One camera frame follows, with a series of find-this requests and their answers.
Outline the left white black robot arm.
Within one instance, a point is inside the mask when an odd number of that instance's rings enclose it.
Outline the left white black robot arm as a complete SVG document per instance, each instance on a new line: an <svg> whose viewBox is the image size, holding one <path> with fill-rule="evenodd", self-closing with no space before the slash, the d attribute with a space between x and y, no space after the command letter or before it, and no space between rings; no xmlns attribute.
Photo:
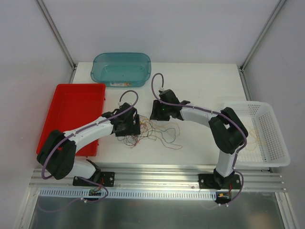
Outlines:
<svg viewBox="0 0 305 229"><path fill-rule="evenodd" d="M94 121L74 130L61 132L53 130L37 155L42 165L41 177L48 179L45 172L56 180L73 177L90 186L101 184L102 171L91 160L77 160L76 153L90 143L109 135L129 136L140 134L140 120L137 109L123 103L112 112L105 112Z"/></svg>

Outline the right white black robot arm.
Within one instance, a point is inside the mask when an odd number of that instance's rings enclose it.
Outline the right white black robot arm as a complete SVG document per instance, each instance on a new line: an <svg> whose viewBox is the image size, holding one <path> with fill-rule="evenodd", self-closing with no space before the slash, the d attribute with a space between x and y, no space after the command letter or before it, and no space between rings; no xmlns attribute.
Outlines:
<svg viewBox="0 0 305 229"><path fill-rule="evenodd" d="M171 89L159 90L159 98L153 101L151 120L168 121L170 118L191 121L210 128L215 144L219 148L218 162L210 178L204 179L209 188L226 188L235 174L237 153L244 147L248 132L235 111L226 107L217 112L180 102Z"/></svg>

